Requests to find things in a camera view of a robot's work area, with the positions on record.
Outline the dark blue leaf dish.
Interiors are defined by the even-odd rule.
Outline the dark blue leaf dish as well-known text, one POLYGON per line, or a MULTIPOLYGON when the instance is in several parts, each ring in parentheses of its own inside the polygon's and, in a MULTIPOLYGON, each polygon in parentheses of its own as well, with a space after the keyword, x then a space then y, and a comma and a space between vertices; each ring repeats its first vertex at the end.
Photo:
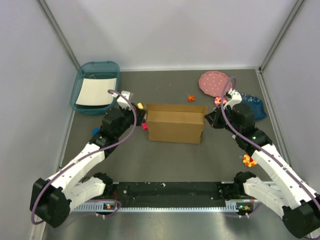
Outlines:
POLYGON ((241 93, 240 95, 242 99, 241 102, 250 106, 253 111, 255 121, 260 121, 267 117, 263 101, 260 98, 244 93, 241 93))

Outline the brown cardboard box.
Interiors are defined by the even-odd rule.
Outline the brown cardboard box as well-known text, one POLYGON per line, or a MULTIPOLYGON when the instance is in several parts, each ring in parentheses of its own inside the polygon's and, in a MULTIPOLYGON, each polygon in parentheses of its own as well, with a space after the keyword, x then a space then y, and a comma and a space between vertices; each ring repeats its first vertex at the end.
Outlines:
POLYGON ((192 104, 147 104, 148 139, 155 142, 199 144, 208 107, 192 104))

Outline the pink flower toy right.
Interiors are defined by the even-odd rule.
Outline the pink flower toy right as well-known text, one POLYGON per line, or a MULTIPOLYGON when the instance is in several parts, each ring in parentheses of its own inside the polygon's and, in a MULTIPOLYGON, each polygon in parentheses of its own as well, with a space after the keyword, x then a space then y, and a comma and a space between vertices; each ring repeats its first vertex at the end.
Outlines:
POLYGON ((221 103, 223 105, 225 105, 227 103, 227 99, 225 97, 221 97, 221 96, 217 96, 215 99, 214 99, 214 104, 216 107, 220 106, 221 103))

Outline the white paper sheet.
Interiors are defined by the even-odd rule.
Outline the white paper sheet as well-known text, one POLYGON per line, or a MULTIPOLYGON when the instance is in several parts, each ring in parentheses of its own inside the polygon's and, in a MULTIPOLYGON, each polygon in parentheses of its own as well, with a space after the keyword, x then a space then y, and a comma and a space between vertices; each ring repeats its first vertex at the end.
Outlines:
POLYGON ((77 105, 89 107, 109 105, 114 98, 108 93, 108 90, 115 90, 116 83, 116 78, 84 78, 75 103, 77 105))

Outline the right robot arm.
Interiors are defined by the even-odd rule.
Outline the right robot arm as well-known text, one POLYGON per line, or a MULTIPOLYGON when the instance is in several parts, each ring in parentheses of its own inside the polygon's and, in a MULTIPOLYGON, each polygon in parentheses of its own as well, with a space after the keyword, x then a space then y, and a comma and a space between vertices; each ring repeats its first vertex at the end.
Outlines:
POLYGON ((282 158, 271 139, 255 126, 254 113, 246 104, 216 107, 205 119, 215 129, 233 133, 238 146, 272 179, 276 189, 250 172, 236 175, 233 192, 239 198, 254 197, 276 213, 296 238, 320 238, 320 194, 282 158))

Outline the pink polka dot plate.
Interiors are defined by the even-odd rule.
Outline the pink polka dot plate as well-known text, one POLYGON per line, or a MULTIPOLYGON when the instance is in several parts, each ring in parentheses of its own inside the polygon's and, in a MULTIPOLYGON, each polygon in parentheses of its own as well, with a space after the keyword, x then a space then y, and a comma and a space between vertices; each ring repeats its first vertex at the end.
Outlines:
POLYGON ((207 71, 198 80, 199 88, 211 97, 220 97, 229 77, 220 71, 207 71))

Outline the small orange flower toy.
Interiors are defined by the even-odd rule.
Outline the small orange flower toy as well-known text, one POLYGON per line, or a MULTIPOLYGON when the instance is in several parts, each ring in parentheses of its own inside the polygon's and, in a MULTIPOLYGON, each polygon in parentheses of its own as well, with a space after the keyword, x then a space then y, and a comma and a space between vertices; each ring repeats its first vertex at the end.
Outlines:
POLYGON ((240 156, 243 164, 245 166, 247 166, 248 168, 251 168, 251 167, 255 167, 258 163, 253 160, 247 153, 244 154, 243 156, 240 156))

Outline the aluminium frame rail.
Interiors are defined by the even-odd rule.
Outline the aluminium frame rail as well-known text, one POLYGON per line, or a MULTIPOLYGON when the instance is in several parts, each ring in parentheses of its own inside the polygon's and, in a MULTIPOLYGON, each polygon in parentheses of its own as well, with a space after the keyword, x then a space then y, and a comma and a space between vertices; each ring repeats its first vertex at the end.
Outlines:
POLYGON ((70 212, 96 212, 111 214, 121 211, 131 212, 235 212, 238 215, 252 213, 255 201, 252 199, 213 199, 207 195, 199 196, 139 196, 137 198, 89 199, 84 203, 72 201, 70 212))

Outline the yellow highlighter marker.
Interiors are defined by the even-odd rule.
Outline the yellow highlighter marker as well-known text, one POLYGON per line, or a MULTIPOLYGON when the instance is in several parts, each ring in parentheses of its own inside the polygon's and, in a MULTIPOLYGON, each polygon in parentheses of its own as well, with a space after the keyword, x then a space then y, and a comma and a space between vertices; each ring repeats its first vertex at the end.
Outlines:
POLYGON ((144 106, 141 102, 137 103, 136 106, 141 110, 144 109, 144 106))

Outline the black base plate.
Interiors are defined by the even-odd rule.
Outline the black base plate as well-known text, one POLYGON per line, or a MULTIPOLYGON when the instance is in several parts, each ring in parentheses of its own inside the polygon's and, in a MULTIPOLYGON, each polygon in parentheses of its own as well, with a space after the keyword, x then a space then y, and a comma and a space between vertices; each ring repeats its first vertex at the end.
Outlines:
POLYGON ((209 198, 231 200, 250 199, 241 187, 233 182, 115 182, 106 187, 97 199, 124 200, 144 196, 208 196, 209 198))

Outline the pink black highlighter marker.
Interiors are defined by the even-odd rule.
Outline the pink black highlighter marker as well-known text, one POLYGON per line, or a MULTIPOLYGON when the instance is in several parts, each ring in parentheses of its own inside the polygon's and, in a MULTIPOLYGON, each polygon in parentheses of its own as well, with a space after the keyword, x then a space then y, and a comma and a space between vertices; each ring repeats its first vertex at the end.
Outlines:
POLYGON ((143 130, 147 130, 147 129, 148 129, 148 126, 147 126, 147 123, 146 123, 146 122, 143 122, 143 123, 141 124, 141 127, 142 127, 143 130))

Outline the orange glitter maple leaf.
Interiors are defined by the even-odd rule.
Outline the orange glitter maple leaf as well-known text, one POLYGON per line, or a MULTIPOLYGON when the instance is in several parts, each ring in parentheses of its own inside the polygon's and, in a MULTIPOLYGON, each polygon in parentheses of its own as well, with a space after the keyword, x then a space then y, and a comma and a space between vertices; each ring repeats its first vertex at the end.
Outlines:
POLYGON ((193 101, 196 100, 196 98, 195 98, 194 95, 189 95, 189 96, 187 97, 187 100, 188 100, 189 102, 193 102, 193 101))

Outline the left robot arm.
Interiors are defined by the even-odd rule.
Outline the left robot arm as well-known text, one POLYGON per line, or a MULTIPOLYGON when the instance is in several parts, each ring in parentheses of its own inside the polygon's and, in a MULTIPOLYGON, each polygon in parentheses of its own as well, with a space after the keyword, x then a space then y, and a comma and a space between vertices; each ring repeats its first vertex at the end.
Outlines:
POLYGON ((101 196, 109 198, 114 191, 111 179, 97 173, 81 183, 86 174, 104 161, 125 140, 120 137, 146 121, 147 110, 113 107, 102 118, 102 124, 80 153, 47 179, 39 178, 32 186, 31 216, 38 216, 52 228, 59 227, 79 205, 101 196))

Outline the teal plastic bin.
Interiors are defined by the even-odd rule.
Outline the teal plastic bin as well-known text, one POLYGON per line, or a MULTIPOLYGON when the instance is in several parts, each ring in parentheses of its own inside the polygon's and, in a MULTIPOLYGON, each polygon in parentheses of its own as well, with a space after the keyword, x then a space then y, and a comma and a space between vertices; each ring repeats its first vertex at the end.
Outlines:
POLYGON ((116 100, 108 90, 118 90, 120 67, 113 61, 92 61, 79 69, 72 89, 70 105, 80 114, 101 115, 112 108, 116 100))

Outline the small blue scraper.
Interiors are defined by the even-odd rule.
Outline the small blue scraper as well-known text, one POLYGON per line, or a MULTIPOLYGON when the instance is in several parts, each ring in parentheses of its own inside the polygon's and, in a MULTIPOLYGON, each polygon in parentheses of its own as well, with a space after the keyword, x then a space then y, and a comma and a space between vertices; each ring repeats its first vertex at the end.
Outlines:
POLYGON ((100 128, 95 128, 92 130, 92 134, 95 135, 100 131, 100 128))

